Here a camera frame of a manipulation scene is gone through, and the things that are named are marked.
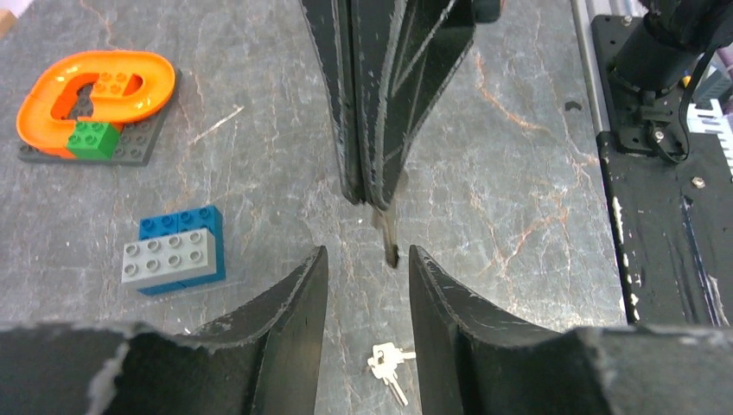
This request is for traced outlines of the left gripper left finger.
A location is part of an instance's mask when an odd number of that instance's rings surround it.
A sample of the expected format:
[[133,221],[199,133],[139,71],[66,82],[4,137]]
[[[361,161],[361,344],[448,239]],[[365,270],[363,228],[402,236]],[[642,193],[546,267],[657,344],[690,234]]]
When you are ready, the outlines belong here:
[[4,414],[311,414],[328,299],[319,246],[189,335],[143,322],[1,327]]

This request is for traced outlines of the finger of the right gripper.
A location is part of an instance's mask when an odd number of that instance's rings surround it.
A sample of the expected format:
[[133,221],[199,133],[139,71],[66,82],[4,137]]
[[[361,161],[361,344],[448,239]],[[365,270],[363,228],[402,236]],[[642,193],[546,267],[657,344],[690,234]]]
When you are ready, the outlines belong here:
[[354,1],[355,93],[366,200],[388,208],[418,130],[470,48],[470,1]]
[[367,195],[355,108],[350,2],[302,0],[300,4],[328,93],[341,192],[349,202],[361,204]]

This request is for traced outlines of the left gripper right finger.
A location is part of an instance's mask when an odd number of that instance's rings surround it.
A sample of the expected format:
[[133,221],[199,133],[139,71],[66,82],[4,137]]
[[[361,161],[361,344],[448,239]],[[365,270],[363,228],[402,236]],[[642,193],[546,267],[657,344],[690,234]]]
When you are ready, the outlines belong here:
[[729,414],[732,332],[695,325],[546,329],[409,250],[426,414]]

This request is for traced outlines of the single brass key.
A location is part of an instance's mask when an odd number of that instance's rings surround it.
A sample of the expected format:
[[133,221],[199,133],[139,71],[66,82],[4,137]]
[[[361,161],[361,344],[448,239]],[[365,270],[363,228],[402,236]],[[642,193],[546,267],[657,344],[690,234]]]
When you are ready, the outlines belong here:
[[400,173],[392,202],[387,210],[372,209],[372,225],[382,232],[383,247],[386,263],[393,269],[398,268],[398,239],[397,239],[397,204],[398,198],[408,186],[409,176],[406,170]]

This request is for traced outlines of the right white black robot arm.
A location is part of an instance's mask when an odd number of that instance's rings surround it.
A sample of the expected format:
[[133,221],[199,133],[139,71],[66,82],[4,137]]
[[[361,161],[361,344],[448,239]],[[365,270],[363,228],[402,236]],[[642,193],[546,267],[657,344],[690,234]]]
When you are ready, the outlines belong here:
[[[501,1],[304,1],[331,105],[341,190],[386,210],[411,145]],[[630,86],[661,92],[732,39],[729,1],[647,1],[615,58]]]

